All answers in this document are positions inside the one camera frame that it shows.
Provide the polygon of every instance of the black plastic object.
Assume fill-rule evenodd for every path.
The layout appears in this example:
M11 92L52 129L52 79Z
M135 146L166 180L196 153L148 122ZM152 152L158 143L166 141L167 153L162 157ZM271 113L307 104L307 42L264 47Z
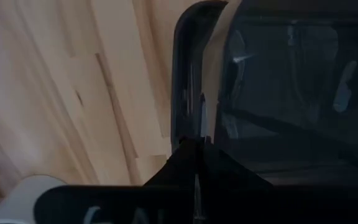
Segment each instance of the black plastic object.
M183 136L199 136L203 50L226 4L224 1L198 2L189 7L177 22L172 62L173 150Z

